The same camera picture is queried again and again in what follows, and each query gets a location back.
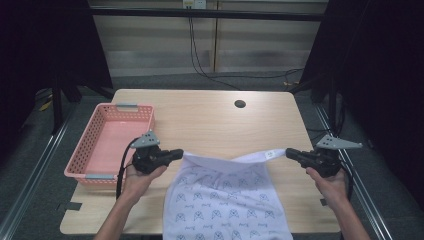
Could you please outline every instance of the wooden table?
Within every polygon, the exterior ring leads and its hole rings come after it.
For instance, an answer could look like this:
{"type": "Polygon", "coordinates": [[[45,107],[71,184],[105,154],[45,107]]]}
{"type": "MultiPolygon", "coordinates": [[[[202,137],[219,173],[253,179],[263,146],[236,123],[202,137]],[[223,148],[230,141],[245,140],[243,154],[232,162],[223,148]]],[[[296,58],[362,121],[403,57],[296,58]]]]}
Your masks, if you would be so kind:
{"type": "MultiPolygon", "coordinates": [[[[295,148],[311,150],[293,95],[282,92],[136,90],[116,92],[114,103],[144,103],[155,108],[154,131],[162,149],[181,148],[198,155],[232,159],[248,153],[295,148]],[[243,100],[244,108],[235,106],[243,100]]],[[[125,233],[161,234],[166,190],[181,161],[174,161],[134,206],[125,233]]],[[[339,231],[336,218],[305,169],[285,157],[268,168],[293,233],[339,231]]],[[[114,190],[78,184],[72,202],[79,211],[67,211],[60,229],[64,234],[95,234],[115,202],[114,190]]]]}

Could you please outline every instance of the patterned fabric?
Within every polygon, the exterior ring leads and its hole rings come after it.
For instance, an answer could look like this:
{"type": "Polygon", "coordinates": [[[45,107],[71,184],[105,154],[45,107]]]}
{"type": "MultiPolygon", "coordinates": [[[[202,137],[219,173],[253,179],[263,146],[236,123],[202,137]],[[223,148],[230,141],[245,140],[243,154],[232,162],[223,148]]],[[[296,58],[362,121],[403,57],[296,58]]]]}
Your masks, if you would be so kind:
{"type": "Polygon", "coordinates": [[[185,153],[165,198],[164,239],[293,239],[265,165],[284,154],[228,161],[185,153]]]}

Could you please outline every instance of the black cable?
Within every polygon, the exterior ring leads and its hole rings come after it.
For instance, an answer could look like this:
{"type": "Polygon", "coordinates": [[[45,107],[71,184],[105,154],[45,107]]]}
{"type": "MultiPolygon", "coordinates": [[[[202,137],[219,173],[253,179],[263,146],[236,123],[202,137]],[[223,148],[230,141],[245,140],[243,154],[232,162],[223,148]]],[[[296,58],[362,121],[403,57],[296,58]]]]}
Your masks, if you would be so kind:
{"type": "Polygon", "coordinates": [[[194,70],[200,75],[200,76],[203,76],[203,77],[206,77],[206,78],[208,78],[209,80],[211,80],[211,81],[214,81],[214,82],[217,82],[217,83],[221,83],[221,84],[224,84],[224,85],[226,85],[226,86],[229,86],[229,87],[231,87],[231,88],[234,88],[234,89],[236,89],[236,90],[241,90],[240,88],[238,88],[238,87],[236,87],[236,86],[233,86],[233,85],[231,85],[231,84],[228,84],[228,83],[225,83],[225,82],[221,82],[221,81],[218,81],[218,80],[215,80],[215,79],[213,79],[213,78],[211,78],[211,77],[209,77],[206,73],[205,73],[205,71],[203,71],[203,68],[202,68],[202,65],[200,64],[200,60],[199,60],[199,56],[198,56],[198,54],[197,54],[197,47],[196,47],[196,41],[195,41],[195,38],[194,38],[194,28],[193,28],[193,19],[192,18],[189,18],[188,19],[188,22],[189,22],[189,25],[190,25],[190,55],[191,55],[191,63],[193,64],[193,68],[194,68],[194,70]],[[199,66],[199,69],[200,69],[200,71],[201,72],[199,72],[199,70],[197,69],[197,67],[196,67],[196,64],[194,64],[194,59],[193,59],[193,47],[194,47],[194,53],[195,53],[195,56],[196,56],[196,59],[197,59],[197,63],[198,63],[198,66],[199,66]]]}
{"type": "Polygon", "coordinates": [[[342,169],[346,172],[348,178],[347,200],[350,202],[353,193],[353,176],[355,175],[355,171],[352,169],[352,172],[349,172],[344,165],[342,165],[342,169]]]}
{"type": "Polygon", "coordinates": [[[124,178],[124,172],[126,167],[124,167],[125,164],[125,159],[127,158],[127,153],[128,150],[130,149],[131,145],[137,141],[138,138],[134,138],[134,140],[132,140],[128,146],[125,148],[124,151],[124,155],[122,156],[122,161],[121,161],[121,166],[119,168],[119,173],[118,173],[118,182],[116,183],[116,199],[119,198],[119,196],[121,196],[121,189],[122,189],[122,180],[124,178]]]}
{"type": "MultiPolygon", "coordinates": [[[[357,38],[358,38],[359,30],[360,30],[360,28],[363,24],[363,21],[365,19],[365,14],[366,14],[368,7],[370,6],[371,2],[372,2],[372,0],[367,0],[367,2],[365,3],[365,6],[364,6],[364,8],[361,12],[361,15],[359,16],[358,24],[356,25],[355,29],[353,30],[353,36],[350,38],[347,50],[346,50],[346,52],[343,56],[343,59],[341,60],[341,67],[339,67],[339,69],[338,69],[339,74],[342,71],[344,65],[346,65],[346,62],[348,60],[348,56],[349,56],[350,52],[352,51],[355,40],[357,40],[357,38]]],[[[338,128],[338,134],[336,136],[339,136],[339,134],[342,130],[342,127],[343,127],[343,122],[344,122],[344,113],[343,113],[343,121],[341,122],[341,124],[338,128]]]]}
{"type": "Polygon", "coordinates": [[[274,76],[243,76],[243,75],[224,75],[224,76],[210,76],[208,74],[206,74],[206,72],[203,70],[202,65],[200,64],[200,60],[199,60],[199,56],[197,53],[197,46],[196,46],[196,40],[194,37],[194,26],[193,26],[193,19],[189,18],[189,26],[190,26],[190,56],[191,56],[191,63],[193,65],[194,70],[202,77],[206,77],[211,81],[214,82],[218,82],[224,85],[227,85],[231,88],[237,89],[237,90],[241,90],[236,86],[233,86],[231,84],[225,83],[225,82],[221,82],[221,81],[217,81],[215,80],[216,78],[255,78],[255,79],[271,79],[271,78],[281,78],[284,77],[286,79],[286,88],[284,91],[288,90],[288,78],[287,76],[293,73],[296,73],[298,71],[303,70],[304,68],[296,68],[296,69],[290,69],[288,71],[286,71],[284,74],[280,74],[280,75],[274,75],[274,76]],[[193,49],[194,49],[194,56],[196,58],[197,61],[197,65],[200,69],[200,71],[197,69],[196,64],[194,62],[194,57],[193,57],[193,49]]]}
{"type": "Polygon", "coordinates": [[[342,99],[342,106],[340,107],[340,112],[339,112],[339,120],[337,123],[337,128],[335,130],[336,136],[340,136],[342,132],[345,117],[346,117],[346,103],[344,102],[344,99],[342,99]]]}

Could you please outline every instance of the metal frame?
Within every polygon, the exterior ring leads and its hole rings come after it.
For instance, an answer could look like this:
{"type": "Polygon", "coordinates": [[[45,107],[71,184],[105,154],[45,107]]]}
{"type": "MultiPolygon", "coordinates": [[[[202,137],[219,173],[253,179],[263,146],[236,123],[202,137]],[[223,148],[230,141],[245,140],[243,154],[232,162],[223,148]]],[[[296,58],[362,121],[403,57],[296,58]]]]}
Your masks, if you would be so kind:
{"type": "MultiPolygon", "coordinates": [[[[315,106],[315,109],[324,128],[330,129],[329,118],[324,107],[321,104],[317,104],[315,106]]],[[[341,160],[345,163],[347,170],[351,173],[354,172],[355,167],[353,166],[353,162],[347,154],[347,151],[345,149],[340,149],[339,154],[341,160]]],[[[369,195],[364,183],[362,182],[358,174],[353,175],[353,182],[355,193],[357,194],[358,199],[361,202],[361,205],[364,208],[365,213],[367,214],[367,217],[370,220],[371,226],[373,227],[378,239],[393,240],[389,229],[380,214],[380,211],[377,209],[376,205],[374,204],[374,201],[371,199],[371,196],[369,195]]]]}
{"type": "Polygon", "coordinates": [[[31,175],[26,181],[25,186],[23,187],[15,203],[9,209],[5,218],[3,219],[0,225],[1,240],[12,239],[13,235],[15,234],[15,231],[18,228],[18,225],[20,221],[22,220],[22,217],[24,216],[25,211],[28,209],[31,203],[31,200],[37,190],[37,187],[44,176],[44,173],[47,171],[47,167],[49,163],[51,162],[57,147],[59,146],[63,136],[66,133],[69,120],[73,116],[76,106],[77,106],[76,104],[71,105],[70,112],[68,116],[66,117],[64,123],[58,129],[56,134],[50,137],[50,140],[46,148],[44,149],[43,153],[41,154],[37,162],[37,165],[34,167],[34,170],[32,171],[31,175]]]}
{"type": "Polygon", "coordinates": [[[192,17],[192,18],[226,18],[226,19],[258,19],[284,21],[320,22],[324,14],[251,12],[228,10],[174,9],[174,8],[124,8],[124,7],[91,7],[91,8],[57,8],[43,7],[43,13],[87,14],[100,16],[138,16],[138,17],[192,17]]]}

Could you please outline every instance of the wire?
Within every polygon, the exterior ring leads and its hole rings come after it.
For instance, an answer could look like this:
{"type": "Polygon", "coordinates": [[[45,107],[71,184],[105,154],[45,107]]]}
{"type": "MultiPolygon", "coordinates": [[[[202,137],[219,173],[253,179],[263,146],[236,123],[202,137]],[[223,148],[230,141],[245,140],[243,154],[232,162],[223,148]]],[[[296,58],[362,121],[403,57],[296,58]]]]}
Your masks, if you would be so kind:
{"type": "Polygon", "coordinates": [[[228,83],[225,83],[225,82],[221,82],[221,81],[218,81],[218,80],[215,80],[215,79],[213,79],[213,78],[209,77],[209,76],[205,73],[205,71],[203,71],[202,65],[200,64],[199,56],[198,56],[198,54],[197,54],[196,41],[194,40],[195,38],[194,38],[193,19],[192,19],[192,18],[189,18],[189,19],[188,19],[188,21],[189,21],[189,25],[190,25],[190,55],[191,55],[191,63],[193,64],[193,68],[194,68],[194,70],[195,70],[195,71],[196,71],[196,72],[197,72],[200,76],[206,77],[206,78],[208,78],[208,79],[209,79],[209,80],[211,80],[211,81],[214,81],[214,82],[217,82],[217,83],[221,83],[221,84],[224,84],[224,85],[226,85],[226,86],[229,86],[229,87],[231,87],[231,88],[234,88],[234,89],[236,89],[236,90],[241,91],[241,89],[240,89],[240,88],[238,88],[238,87],[236,87],[236,86],[233,86],[233,85],[231,85],[231,84],[228,84],[228,83]],[[197,67],[196,67],[196,64],[194,63],[194,58],[193,58],[193,48],[194,48],[194,53],[195,53],[195,56],[196,56],[196,59],[197,59],[197,64],[198,64],[199,69],[200,69],[200,71],[201,71],[201,72],[199,72],[199,70],[198,70],[198,69],[197,69],[197,67]]]}
{"type": "Polygon", "coordinates": [[[118,173],[118,182],[116,183],[116,199],[119,198],[119,196],[121,196],[121,189],[122,189],[122,180],[124,178],[124,172],[125,169],[128,167],[124,167],[125,164],[125,159],[127,158],[127,153],[128,150],[130,149],[131,145],[137,141],[138,138],[134,138],[129,144],[128,146],[125,148],[124,151],[124,155],[122,156],[122,161],[121,161],[121,166],[119,168],[119,173],[118,173]]]}
{"type": "Polygon", "coordinates": [[[284,74],[280,74],[280,75],[274,75],[274,76],[246,76],[246,75],[221,75],[221,76],[210,76],[210,75],[208,75],[208,74],[206,74],[206,72],[203,70],[203,68],[202,68],[202,65],[200,64],[200,60],[199,60],[199,56],[198,56],[198,53],[197,53],[197,46],[196,46],[196,40],[195,40],[195,37],[194,37],[194,25],[193,25],[193,19],[192,18],[189,18],[189,26],[190,26],[190,56],[191,56],[191,63],[192,63],[192,65],[193,65],[193,68],[194,68],[194,70],[200,75],[200,76],[203,76],[203,77],[206,77],[206,78],[208,78],[209,80],[211,80],[211,81],[214,81],[214,82],[218,82],[218,83],[221,83],[221,84],[224,84],[224,85],[227,85],[227,86],[229,86],[229,87],[231,87],[231,88],[234,88],[234,89],[237,89],[237,90],[241,90],[240,88],[238,88],[238,87],[236,87],[236,86],[234,86],[234,85],[231,85],[231,84],[228,84],[228,83],[225,83],[225,82],[222,82],[222,81],[218,81],[218,80],[216,80],[217,78],[253,78],[253,79],[272,79],[272,78],[281,78],[281,77],[283,77],[283,78],[285,78],[285,82],[286,82],[286,88],[285,88],[285,90],[284,91],[287,91],[288,90],[288,86],[289,86],[289,80],[288,80],[288,78],[287,78],[287,76],[288,75],[291,75],[291,74],[293,74],[293,73],[296,73],[296,72],[298,72],[298,71],[302,71],[304,68],[296,68],[296,69],[290,69],[290,70],[288,70],[288,71],[286,71],[284,74]]]}
{"type": "Polygon", "coordinates": [[[346,118],[346,103],[344,99],[342,99],[342,106],[339,112],[339,120],[337,122],[337,128],[335,130],[336,136],[340,136],[343,129],[344,122],[345,122],[345,118],[346,118]]]}
{"type": "Polygon", "coordinates": [[[342,165],[342,169],[346,172],[348,178],[347,199],[350,202],[353,193],[353,176],[355,175],[355,170],[352,168],[352,172],[349,172],[344,165],[342,165]]]}

